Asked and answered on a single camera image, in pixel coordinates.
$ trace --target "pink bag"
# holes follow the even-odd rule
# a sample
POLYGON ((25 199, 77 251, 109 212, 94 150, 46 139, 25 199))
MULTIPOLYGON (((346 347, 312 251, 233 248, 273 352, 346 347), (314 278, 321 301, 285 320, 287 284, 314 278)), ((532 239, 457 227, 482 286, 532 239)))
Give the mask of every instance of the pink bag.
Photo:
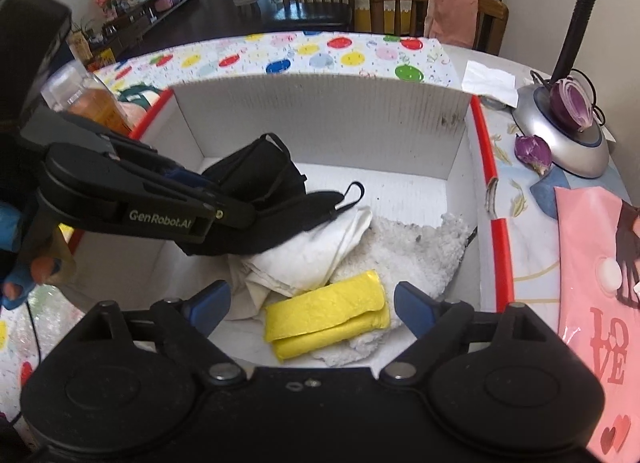
POLYGON ((640 211, 603 188, 556 188, 558 333, 600 379, 605 408, 588 448, 640 459, 640 211))
POLYGON ((163 11, 170 10, 174 3, 171 0, 156 0, 156 12, 162 13, 163 11))

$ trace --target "orange liquid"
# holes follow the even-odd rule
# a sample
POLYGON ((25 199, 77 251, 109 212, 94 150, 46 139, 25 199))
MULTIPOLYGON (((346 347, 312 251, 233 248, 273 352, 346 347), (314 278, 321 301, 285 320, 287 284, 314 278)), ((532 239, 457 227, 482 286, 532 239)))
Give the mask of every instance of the orange liquid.
POLYGON ((117 102, 109 91, 87 89, 76 102, 67 109, 69 112, 84 116, 100 123, 115 132, 128 136, 131 129, 124 120, 117 102))

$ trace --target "fluffy white towel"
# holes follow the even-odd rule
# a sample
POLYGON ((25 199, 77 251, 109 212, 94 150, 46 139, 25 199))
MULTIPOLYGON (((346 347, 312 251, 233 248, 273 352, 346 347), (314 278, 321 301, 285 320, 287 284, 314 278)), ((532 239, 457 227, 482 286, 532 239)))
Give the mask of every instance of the fluffy white towel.
POLYGON ((369 207, 302 232, 279 247, 247 257, 229 256, 233 297, 228 320, 258 314, 270 291, 293 297, 324 286, 371 223, 369 207))
POLYGON ((409 281, 430 297, 440 296, 458 269, 468 236, 469 227, 451 214, 442 216, 438 228, 374 217, 370 230, 338 266, 331 282, 375 269, 385 287, 391 328, 371 331, 313 351, 312 356, 332 367, 367 358, 402 324, 393 306, 396 284, 409 281))

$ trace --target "lamp base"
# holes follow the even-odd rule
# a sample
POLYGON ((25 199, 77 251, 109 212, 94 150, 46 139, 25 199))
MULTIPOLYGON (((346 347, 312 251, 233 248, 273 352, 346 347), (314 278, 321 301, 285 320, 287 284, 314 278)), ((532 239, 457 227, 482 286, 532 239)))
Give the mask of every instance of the lamp base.
POLYGON ((526 136, 540 136, 551 148, 554 163, 583 178, 597 178, 609 164, 607 140, 594 122, 582 132, 570 132, 554 121, 549 92, 540 85, 518 90, 518 107, 513 119, 526 136))

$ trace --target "colorful tablecloth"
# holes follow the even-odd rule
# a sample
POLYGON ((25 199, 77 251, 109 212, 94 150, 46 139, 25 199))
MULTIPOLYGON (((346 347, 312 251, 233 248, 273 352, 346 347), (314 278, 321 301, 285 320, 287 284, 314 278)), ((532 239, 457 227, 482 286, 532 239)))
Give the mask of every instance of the colorful tablecloth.
POLYGON ((316 73, 399 78, 460 87, 437 40, 329 32, 258 34, 165 49, 97 72, 112 91, 164 89, 204 78, 316 73))

